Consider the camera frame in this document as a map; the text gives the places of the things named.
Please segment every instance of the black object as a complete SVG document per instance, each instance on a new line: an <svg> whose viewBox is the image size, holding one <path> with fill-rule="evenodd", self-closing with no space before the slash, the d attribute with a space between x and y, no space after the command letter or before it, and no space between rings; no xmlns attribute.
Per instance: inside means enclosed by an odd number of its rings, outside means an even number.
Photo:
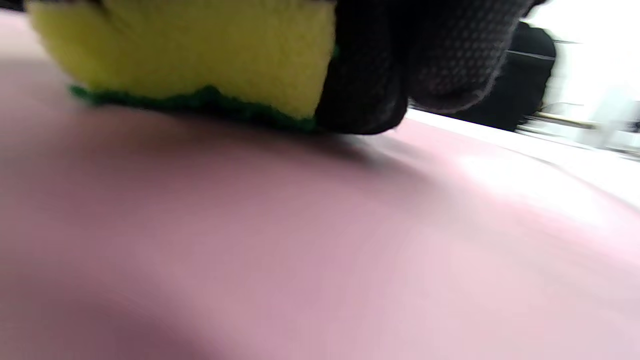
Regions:
<svg viewBox="0 0 640 360"><path fill-rule="evenodd" d="M491 94L477 105L448 116L515 131L542 105L555 62L556 48L551 36L520 22Z"/></svg>
<svg viewBox="0 0 640 360"><path fill-rule="evenodd" d="M24 11L24 6L22 4L22 0L0 0L0 8L15 10L18 12Z"/></svg>
<svg viewBox="0 0 640 360"><path fill-rule="evenodd" d="M375 134L409 98L435 112L481 100L532 0L337 0L336 45L316 110L335 133Z"/></svg>

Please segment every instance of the glove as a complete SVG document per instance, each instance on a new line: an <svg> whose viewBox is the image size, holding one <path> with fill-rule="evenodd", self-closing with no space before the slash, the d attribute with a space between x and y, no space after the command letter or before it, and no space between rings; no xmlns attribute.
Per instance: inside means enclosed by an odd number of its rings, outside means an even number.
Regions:
<svg viewBox="0 0 640 360"><path fill-rule="evenodd" d="M28 0L92 103L376 134L411 98L462 110L496 78L532 0Z"/></svg>

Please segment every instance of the white wall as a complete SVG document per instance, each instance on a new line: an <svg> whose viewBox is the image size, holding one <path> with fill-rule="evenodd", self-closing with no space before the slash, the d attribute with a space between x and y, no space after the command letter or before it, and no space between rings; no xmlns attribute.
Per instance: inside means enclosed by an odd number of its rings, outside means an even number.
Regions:
<svg viewBox="0 0 640 360"><path fill-rule="evenodd" d="M602 106L640 100L639 19L638 0L551 0L539 7L528 19L531 24L580 43L558 46L547 101L583 104L564 115L592 119L609 112Z"/></svg>

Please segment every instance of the sponge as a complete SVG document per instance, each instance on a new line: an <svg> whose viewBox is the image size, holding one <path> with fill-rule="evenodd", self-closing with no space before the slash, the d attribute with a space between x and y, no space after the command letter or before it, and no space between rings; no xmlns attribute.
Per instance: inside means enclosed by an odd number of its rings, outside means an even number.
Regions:
<svg viewBox="0 0 640 360"><path fill-rule="evenodd" d="M335 52L335 3L30 1L49 54L93 103L218 110L309 131Z"/></svg>

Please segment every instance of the hand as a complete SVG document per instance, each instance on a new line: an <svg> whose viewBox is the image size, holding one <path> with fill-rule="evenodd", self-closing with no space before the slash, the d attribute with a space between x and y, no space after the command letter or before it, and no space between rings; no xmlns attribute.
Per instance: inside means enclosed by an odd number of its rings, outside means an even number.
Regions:
<svg viewBox="0 0 640 360"><path fill-rule="evenodd" d="M493 85L512 32L532 0L337 0L338 57L329 65L318 125L374 134L399 125L408 99L447 113Z"/></svg>

